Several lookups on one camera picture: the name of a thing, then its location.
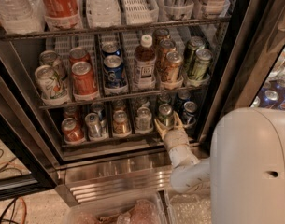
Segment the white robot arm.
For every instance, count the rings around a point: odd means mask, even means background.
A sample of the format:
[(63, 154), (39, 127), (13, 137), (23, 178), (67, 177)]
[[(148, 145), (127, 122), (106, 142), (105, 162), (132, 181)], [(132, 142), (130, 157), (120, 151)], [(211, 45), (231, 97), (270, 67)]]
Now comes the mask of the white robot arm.
[(198, 159), (179, 119), (155, 122), (173, 167), (170, 184), (185, 193), (210, 183), (212, 224), (285, 224), (285, 111), (239, 108), (216, 125), (210, 156)]

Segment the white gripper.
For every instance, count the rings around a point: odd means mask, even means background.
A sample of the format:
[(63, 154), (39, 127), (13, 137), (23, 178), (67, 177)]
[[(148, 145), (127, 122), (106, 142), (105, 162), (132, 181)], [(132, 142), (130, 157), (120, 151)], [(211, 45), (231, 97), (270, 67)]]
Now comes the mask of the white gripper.
[(177, 146), (184, 146), (184, 147), (189, 146), (189, 138), (186, 132), (183, 130), (184, 127), (178, 113), (174, 112), (173, 115), (174, 115), (175, 130), (168, 131), (162, 126), (159, 120), (157, 119), (154, 120), (156, 130), (163, 139), (164, 146), (167, 151), (171, 151), (174, 147)]

